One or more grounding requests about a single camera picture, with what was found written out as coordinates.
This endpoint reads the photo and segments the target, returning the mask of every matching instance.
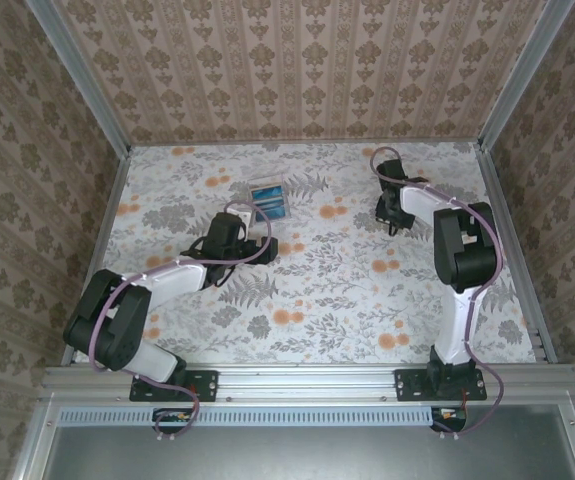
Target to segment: wallpaper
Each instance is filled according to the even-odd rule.
[[[0,0],[0,478],[60,362],[116,167],[36,19]]]
[[[229,200],[248,198],[259,177],[282,177],[290,210],[272,223],[274,262],[241,265],[221,288],[151,310],[144,338],[192,363],[426,362],[446,287],[429,225],[416,220],[392,238],[374,218],[376,146],[135,148],[104,261],[115,272],[171,261]],[[408,175],[467,202],[486,198],[472,144],[394,146]],[[250,237],[262,235],[265,224],[253,225]],[[483,300],[473,345],[489,362],[534,361],[508,267]]]
[[[58,0],[134,145],[473,138],[545,0]]]
[[[557,353],[575,363],[575,5],[493,156]]]

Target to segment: floral tablecloth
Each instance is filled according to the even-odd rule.
[[[410,176],[465,200],[486,198],[468,143],[393,144]],[[200,363],[425,362],[441,323],[443,285],[432,232],[417,220],[391,238],[374,220],[376,144],[140,147],[104,265],[136,272],[169,261],[206,233],[249,181],[282,174],[291,216],[272,224],[279,256],[240,266],[222,287],[150,311],[145,338]],[[250,236],[260,238],[265,225]],[[507,267],[487,293],[474,346],[490,362],[533,362]]]

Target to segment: cable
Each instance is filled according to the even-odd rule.
[[[109,298],[107,298],[107,301],[103,305],[103,308],[100,310],[100,314],[98,315],[98,319],[96,320],[96,324],[94,325],[94,330],[92,331],[91,338],[89,340],[89,353],[88,353],[89,363],[91,364],[91,367],[96,372],[104,372],[107,370],[106,367],[100,367],[96,364],[96,343],[98,342],[98,336],[100,334],[100,330],[102,329],[103,323],[105,322],[105,320],[107,318],[107,313],[112,308],[112,305],[114,304],[114,302],[116,301],[116,299],[118,298],[120,293],[125,288],[127,288],[128,285],[130,285],[130,284],[132,284],[138,280],[144,280],[147,278],[148,275],[158,275],[158,274],[161,274],[161,273],[164,273],[164,272],[167,272],[169,270],[173,270],[175,268],[182,267],[185,265],[201,265],[201,266],[202,265],[231,265],[231,266],[235,266],[235,265],[239,265],[241,263],[248,263],[248,262],[251,262],[252,260],[255,260],[258,257],[260,257],[265,252],[265,250],[267,250],[267,248],[269,248],[269,244],[271,243],[271,222],[269,221],[269,218],[267,217],[265,212],[263,212],[260,208],[258,208],[253,203],[247,202],[244,200],[232,200],[231,202],[229,202],[225,205],[223,211],[226,213],[227,209],[229,207],[231,207],[232,205],[246,205],[246,206],[250,207],[253,211],[255,211],[256,213],[259,213],[260,216],[265,221],[265,223],[267,224],[267,240],[263,243],[263,245],[260,247],[260,249],[256,253],[254,253],[253,255],[250,255],[247,258],[241,258],[238,260],[207,260],[207,259],[195,260],[193,258],[191,258],[191,259],[188,258],[188,259],[183,259],[183,260],[176,259],[176,260],[172,260],[171,262],[168,262],[164,265],[160,265],[158,267],[146,270],[142,273],[133,275],[133,276],[123,280],[120,284],[118,284],[118,286],[114,289],[114,291],[109,295]],[[187,432],[187,430],[189,430],[189,428],[196,421],[196,418],[198,417],[198,413],[200,411],[200,402],[198,400],[198,396],[194,392],[192,392],[191,390],[188,390],[184,387],[181,387],[181,386],[159,383],[159,382],[156,382],[155,380],[152,380],[149,377],[138,375],[138,374],[136,374],[134,372],[130,372],[128,370],[123,370],[123,371],[130,374],[130,375],[136,376],[140,380],[143,380],[144,382],[147,382],[156,388],[162,388],[165,390],[175,390],[175,391],[184,393],[185,395],[188,395],[194,402],[192,416],[187,421],[185,426],[179,432],[177,432],[175,434],[175,436],[182,435],[185,432]],[[165,434],[163,434],[160,431],[159,423],[160,423],[160,418],[157,418],[156,423],[154,424],[154,430],[156,430],[156,433],[158,433],[159,438],[163,438]]]
[[[374,172],[374,174],[376,174],[376,176],[378,178],[380,178],[381,180],[384,180],[386,182],[389,182],[389,183],[395,183],[395,184],[403,185],[405,187],[410,187],[410,188],[417,188],[419,190],[425,190],[427,193],[434,196],[435,198],[442,200],[442,201],[445,201],[445,202],[447,202],[451,205],[454,205],[458,208],[463,209],[465,212],[467,212],[472,217],[474,217],[476,220],[478,220],[480,225],[489,234],[489,236],[491,237],[491,241],[494,244],[494,251],[496,253],[496,270],[494,271],[494,274],[492,275],[492,277],[489,280],[487,280],[487,282],[485,284],[481,285],[473,293],[473,295],[471,296],[471,299],[469,301],[469,309],[467,310],[467,321],[465,324],[465,350],[467,351],[467,354],[474,360],[474,362],[479,364],[485,371],[487,371],[491,376],[493,376],[496,379],[496,381],[498,382],[498,396],[496,397],[496,400],[492,404],[489,411],[483,416],[482,419],[480,419],[477,423],[475,423],[471,427],[462,430],[461,432],[458,432],[458,433],[453,432],[451,429],[449,429],[445,425],[443,425],[439,422],[434,422],[437,426],[439,426],[440,428],[445,430],[445,432],[447,432],[447,433],[451,434],[452,436],[454,436],[455,438],[457,438],[459,435],[464,435],[464,434],[471,433],[471,432],[477,430],[484,423],[486,423],[489,420],[489,418],[494,414],[494,412],[496,412],[496,410],[498,409],[498,406],[500,405],[500,402],[503,399],[503,395],[505,394],[505,384],[503,383],[502,378],[500,378],[500,375],[489,364],[480,360],[476,356],[476,354],[473,352],[473,350],[471,349],[471,346],[469,344],[469,341],[471,338],[471,327],[472,327],[472,323],[473,323],[473,319],[474,319],[474,309],[475,309],[475,305],[476,305],[476,298],[478,298],[478,296],[480,296],[480,294],[482,292],[484,292],[485,289],[487,289],[491,284],[493,284],[496,281],[496,279],[500,275],[500,272],[503,269],[503,255],[502,255],[502,249],[500,247],[500,241],[498,240],[498,236],[496,235],[496,232],[494,231],[493,227],[487,222],[487,220],[485,220],[485,218],[482,215],[480,215],[478,212],[476,212],[474,209],[472,209],[466,203],[463,203],[460,200],[457,200],[456,198],[451,197],[450,195],[447,195],[446,193],[441,192],[440,190],[436,190],[435,188],[433,188],[428,183],[406,182],[405,180],[397,180],[395,178],[387,177],[385,175],[382,175],[380,172],[378,172],[378,170],[376,170],[376,167],[374,166],[374,160],[376,159],[376,155],[378,153],[384,152],[384,151],[391,151],[391,152],[396,154],[396,156],[398,157],[398,160],[402,160],[400,153],[398,153],[398,150],[396,150],[395,148],[385,146],[385,147],[379,147],[376,150],[374,150],[374,153],[372,153],[371,159],[369,160],[369,167],[371,168],[372,172]]]

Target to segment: purple cable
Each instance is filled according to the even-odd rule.
[[[147,278],[148,275],[157,275],[157,274],[166,272],[168,270],[173,270],[175,268],[178,268],[178,267],[181,267],[184,265],[232,265],[232,266],[234,266],[234,265],[239,265],[241,263],[251,262],[252,260],[255,260],[256,258],[260,257],[265,252],[265,250],[267,250],[267,248],[269,248],[269,244],[271,242],[271,223],[269,221],[269,218],[265,214],[265,212],[263,212],[260,208],[258,208],[253,203],[247,202],[244,200],[232,200],[231,202],[229,202],[225,205],[225,208],[223,210],[225,212],[227,212],[227,209],[229,207],[231,207],[232,205],[246,205],[246,206],[250,207],[252,209],[252,211],[255,211],[256,213],[260,214],[261,217],[263,217],[263,220],[265,220],[265,223],[267,224],[267,241],[265,243],[263,243],[263,245],[260,247],[260,249],[256,253],[254,253],[253,255],[250,255],[247,258],[242,258],[239,260],[200,260],[200,261],[194,260],[194,259],[175,260],[175,261],[168,262],[164,265],[160,265],[158,267],[147,270],[143,273],[133,275],[133,276],[123,280],[114,289],[114,291],[111,293],[111,295],[109,295],[109,298],[107,299],[107,301],[103,305],[103,308],[100,310],[100,314],[98,315],[98,320],[96,320],[96,324],[94,325],[94,330],[92,331],[92,334],[91,334],[91,339],[89,340],[89,363],[91,364],[91,367],[95,371],[104,372],[107,370],[107,368],[99,367],[96,364],[96,343],[98,342],[98,336],[100,335],[100,330],[102,329],[103,323],[105,322],[105,319],[107,318],[107,313],[111,309],[111,306],[113,305],[113,303],[118,298],[118,295],[120,295],[120,293],[125,288],[127,288],[128,285],[130,285],[131,283],[133,283],[135,281],[145,279],[145,278]],[[125,370],[125,372],[129,373],[131,375],[137,375],[134,372],[129,372],[127,370]],[[149,383],[150,385],[152,385],[154,387],[163,388],[166,390],[176,390],[178,392],[182,392],[182,393],[189,395],[191,397],[191,399],[194,402],[193,414],[192,414],[191,418],[189,419],[189,421],[187,422],[187,424],[176,435],[182,435],[187,430],[189,430],[191,425],[194,423],[194,421],[198,417],[198,412],[200,410],[200,402],[198,401],[198,396],[194,392],[192,392],[191,390],[188,390],[188,389],[180,387],[180,386],[167,385],[164,383],[159,383],[159,382],[156,382],[155,380],[152,380],[149,377],[144,377],[144,376],[139,376],[139,378],[141,380]],[[165,415],[159,416],[156,419],[156,423],[154,425],[154,429],[156,430],[156,433],[158,433],[159,438],[162,438],[161,436],[164,435],[159,429],[160,419],[164,416]]]
[[[450,203],[456,207],[462,208],[464,211],[466,211],[471,216],[473,216],[476,220],[478,220],[480,225],[485,229],[485,231],[487,231],[487,233],[491,237],[492,243],[494,244],[494,250],[496,252],[496,270],[494,271],[494,274],[492,275],[492,277],[484,285],[482,285],[480,288],[478,288],[474,292],[474,294],[471,297],[471,300],[469,301],[469,309],[467,311],[467,322],[465,324],[465,350],[467,350],[467,353],[474,360],[474,362],[478,363],[484,370],[489,372],[489,374],[492,375],[496,379],[496,381],[498,382],[498,396],[496,397],[496,400],[492,404],[489,411],[483,416],[483,418],[480,421],[478,421],[477,423],[475,423],[471,427],[466,428],[465,430],[462,430],[461,432],[453,432],[452,430],[450,430],[445,425],[438,423],[438,422],[434,422],[437,426],[439,426],[440,428],[445,430],[447,433],[450,433],[451,435],[454,435],[454,436],[464,435],[466,433],[471,433],[474,430],[478,429],[480,426],[482,426],[485,422],[487,422],[487,420],[489,420],[489,418],[498,409],[498,406],[500,405],[500,402],[503,399],[503,395],[505,394],[505,384],[503,383],[502,379],[500,378],[500,375],[498,375],[498,373],[489,364],[480,360],[476,356],[476,354],[474,354],[473,350],[471,349],[471,346],[469,345],[469,340],[471,338],[471,327],[472,327],[472,323],[473,323],[473,319],[474,319],[474,309],[475,309],[476,298],[478,298],[478,296],[483,291],[485,291],[486,288],[488,288],[491,284],[493,284],[496,281],[496,279],[500,275],[500,272],[503,269],[503,255],[502,255],[502,249],[500,247],[500,241],[498,240],[498,236],[496,235],[496,232],[494,231],[493,227],[483,218],[482,215],[480,215],[478,212],[473,210],[466,203],[463,203],[460,200],[457,200],[456,198],[453,198],[453,197],[447,195],[446,193],[441,192],[440,190],[436,190],[435,188],[433,188],[429,184],[418,184],[418,183],[406,182],[404,180],[397,180],[395,178],[390,178],[390,177],[387,177],[387,176],[379,173],[378,170],[376,170],[376,167],[374,166],[374,160],[376,158],[376,155],[379,152],[384,152],[386,150],[394,152],[396,154],[396,156],[398,157],[398,159],[402,160],[400,153],[398,153],[398,151],[395,148],[379,147],[376,150],[374,150],[374,153],[372,153],[371,159],[369,160],[369,166],[378,178],[380,178],[381,180],[384,180],[386,182],[389,182],[389,183],[404,185],[404,186],[410,187],[410,188],[417,188],[419,190],[425,190],[426,192],[430,193],[431,195],[433,195],[434,197],[436,197],[440,200],[443,200],[447,203]]]

